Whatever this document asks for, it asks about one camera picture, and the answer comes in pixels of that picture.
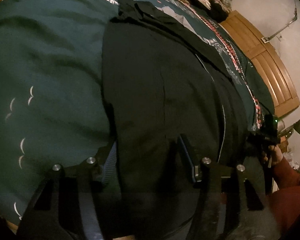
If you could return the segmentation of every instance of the black jacket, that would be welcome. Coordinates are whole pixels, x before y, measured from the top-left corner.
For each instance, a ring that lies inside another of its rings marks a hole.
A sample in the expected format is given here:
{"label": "black jacket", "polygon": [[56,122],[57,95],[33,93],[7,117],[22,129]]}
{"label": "black jacket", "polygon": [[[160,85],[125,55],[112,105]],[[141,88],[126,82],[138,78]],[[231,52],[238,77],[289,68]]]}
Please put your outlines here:
{"label": "black jacket", "polygon": [[118,2],[103,40],[104,103],[133,233],[161,239],[191,219],[199,193],[186,180],[177,136],[186,134],[200,157],[234,166],[246,114],[213,47],[149,2]]}

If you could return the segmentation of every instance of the red patterned trim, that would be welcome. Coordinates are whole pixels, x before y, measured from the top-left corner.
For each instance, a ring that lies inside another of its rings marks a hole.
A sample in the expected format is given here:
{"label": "red patterned trim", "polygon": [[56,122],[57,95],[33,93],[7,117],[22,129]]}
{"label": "red patterned trim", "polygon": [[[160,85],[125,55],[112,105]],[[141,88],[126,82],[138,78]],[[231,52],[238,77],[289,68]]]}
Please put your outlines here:
{"label": "red patterned trim", "polygon": [[188,9],[190,9],[200,20],[202,20],[215,34],[216,36],[220,39],[220,41],[222,42],[222,44],[225,46],[229,56],[232,59],[232,62],[234,64],[235,69],[239,72],[240,76],[242,77],[251,97],[252,100],[255,104],[255,109],[256,109],[256,117],[257,117],[257,122],[256,125],[258,127],[258,129],[260,129],[260,127],[262,126],[261,122],[262,122],[262,115],[261,115],[261,107],[259,104],[258,99],[255,98],[255,96],[252,94],[252,91],[249,87],[249,85],[246,82],[246,77],[244,76],[242,67],[240,65],[238,56],[236,54],[236,52],[234,51],[234,48],[232,47],[231,44],[229,44],[228,42],[226,42],[223,37],[221,36],[221,34],[217,31],[217,29],[214,27],[213,24],[211,24],[207,19],[203,18],[202,16],[200,16],[199,14],[197,14],[197,12],[192,9],[189,5],[187,5],[186,3],[183,3],[183,5],[185,5]]}

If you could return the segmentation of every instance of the zipper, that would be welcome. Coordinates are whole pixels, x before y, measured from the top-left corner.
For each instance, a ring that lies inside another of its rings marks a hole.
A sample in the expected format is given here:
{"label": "zipper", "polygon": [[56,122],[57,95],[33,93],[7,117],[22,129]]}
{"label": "zipper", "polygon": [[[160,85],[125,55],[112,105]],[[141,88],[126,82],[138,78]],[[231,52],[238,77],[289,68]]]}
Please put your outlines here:
{"label": "zipper", "polygon": [[[211,74],[209,73],[209,71],[206,69],[206,66],[204,65],[204,63],[202,62],[202,60],[198,57],[197,54],[195,54],[195,56],[197,57],[197,59],[200,61],[201,65],[204,67],[204,69],[208,72],[208,74],[210,75],[210,77],[212,78],[212,81],[214,82],[215,84],[215,81],[213,79],[213,77],[211,76]],[[223,139],[222,139],[222,143],[221,143],[221,147],[220,147],[220,151],[218,153],[218,158],[217,158],[217,162],[219,162],[220,160],[220,157],[221,157],[221,151],[222,151],[222,148],[223,148],[223,144],[225,142],[225,138],[226,138],[226,114],[225,114],[225,109],[223,107],[223,104],[221,103],[222,105],[222,112],[223,112],[223,120],[224,120],[224,131],[223,131]]]}

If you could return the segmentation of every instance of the black device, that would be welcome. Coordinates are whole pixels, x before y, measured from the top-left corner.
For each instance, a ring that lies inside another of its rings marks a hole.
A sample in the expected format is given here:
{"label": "black device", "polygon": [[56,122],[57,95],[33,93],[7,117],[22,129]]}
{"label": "black device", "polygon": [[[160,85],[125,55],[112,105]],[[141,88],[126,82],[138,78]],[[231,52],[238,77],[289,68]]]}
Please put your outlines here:
{"label": "black device", "polygon": [[186,135],[178,137],[186,175],[201,189],[186,240],[277,240],[276,222],[247,179],[243,165],[228,167],[197,152]]}
{"label": "black device", "polygon": [[274,114],[265,115],[265,120],[259,131],[251,132],[247,141],[255,145],[261,154],[267,151],[270,145],[276,146],[280,143],[278,137],[278,117]]}

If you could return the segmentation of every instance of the metal bolt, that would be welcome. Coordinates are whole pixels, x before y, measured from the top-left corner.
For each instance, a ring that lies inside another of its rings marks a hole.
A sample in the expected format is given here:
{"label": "metal bolt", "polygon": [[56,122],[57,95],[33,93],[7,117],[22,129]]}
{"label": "metal bolt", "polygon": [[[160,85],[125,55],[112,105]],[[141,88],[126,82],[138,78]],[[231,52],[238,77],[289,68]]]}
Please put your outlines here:
{"label": "metal bolt", "polygon": [[96,159],[94,158],[94,157],[89,157],[88,159],[87,159],[87,163],[89,163],[89,164],[93,164],[93,163],[95,163],[96,162]]}
{"label": "metal bolt", "polygon": [[60,164],[55,164],[52,166],[52,170],[54,171],[59,171],[61,169],[61,165]]}
{"label": "metal bolt", "polygon": [[246,168],[245,168],[245,166],[243,166],[242,164],[239,164],[238,166],[237,166],[237,170],[238,171],[244,171]]}
{"label": "metal bolt", "polygon": [[203,162],[204,164],[210,164],[210,163],[211,163],[211,159],[208,158],[208,157],[204,157],[204,158],[202,158],[202,162]]}

